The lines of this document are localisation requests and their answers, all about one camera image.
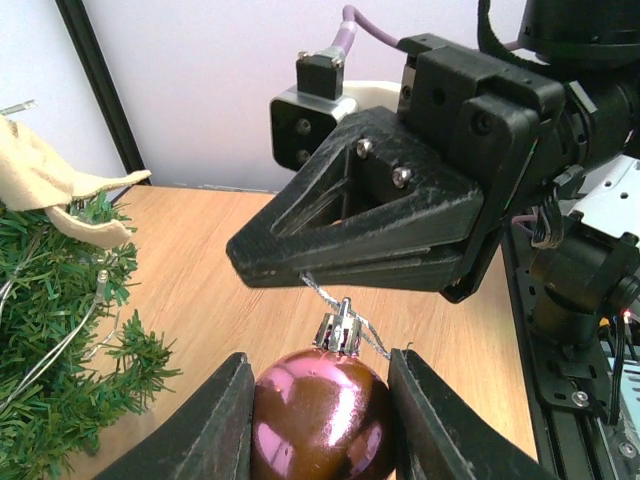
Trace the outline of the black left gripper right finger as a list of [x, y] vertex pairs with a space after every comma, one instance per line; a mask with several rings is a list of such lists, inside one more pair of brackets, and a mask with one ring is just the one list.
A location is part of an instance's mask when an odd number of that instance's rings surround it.
[[487, 424], [415, 351], [390, 354], [398, 479], [553, 479]]

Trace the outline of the pink bauble ornament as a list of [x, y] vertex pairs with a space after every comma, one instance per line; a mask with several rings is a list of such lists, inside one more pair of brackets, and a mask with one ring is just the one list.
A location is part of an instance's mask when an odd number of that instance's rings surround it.
[[311, 347], [290, 353], [256, 380], [251, 417], [253, 479], [387, 479], [395, 469], [391, 392], [359, 357], [368, 343], [389, 351], [350, 298], [331, 297]]

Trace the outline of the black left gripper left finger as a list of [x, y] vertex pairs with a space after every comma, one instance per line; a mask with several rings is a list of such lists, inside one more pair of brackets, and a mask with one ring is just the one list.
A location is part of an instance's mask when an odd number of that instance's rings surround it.
[[248, 479], [254, 387], [247, 355], [231, 354], [153, 434], [96, 477]]

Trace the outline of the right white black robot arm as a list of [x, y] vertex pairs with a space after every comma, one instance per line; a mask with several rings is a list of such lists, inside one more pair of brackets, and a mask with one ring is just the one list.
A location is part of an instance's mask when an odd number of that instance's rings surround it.
[[320, 126], [343, 99], [352, 7], [334, 43], [297, 61], [273, 100], [276, 161], [294, 178], [228, 242], [253, 288], [479, 287], [503, 236], [530, 232], [533, 320], [582, 347], [639, 293], [639, 5], [530, 1], [519, 37], [477, 9], [477, 45], [391, 39], [406, 62], [389, 103]]

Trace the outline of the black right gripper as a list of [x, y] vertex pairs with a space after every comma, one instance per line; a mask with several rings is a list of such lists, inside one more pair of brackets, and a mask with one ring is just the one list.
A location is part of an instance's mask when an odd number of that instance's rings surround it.
[[564, 89], [433, 34], [398, 47], [404, 122], [448, 166], [386, 108], [346, 117], [228, 241], [247, 286], [299, 286], [307, 273], [321, 285], [442, 290], [452, 303], [478, 290]]

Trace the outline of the small green christmas tree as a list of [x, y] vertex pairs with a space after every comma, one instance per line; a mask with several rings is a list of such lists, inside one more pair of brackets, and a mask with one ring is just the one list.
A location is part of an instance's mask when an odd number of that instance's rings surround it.
[[171, 346], [122, 318], [137, 249], [70, 238], [41, 210], [1, 212], [1, 475], [57, 479], [71, 454], [142, 414], [166, 382]]

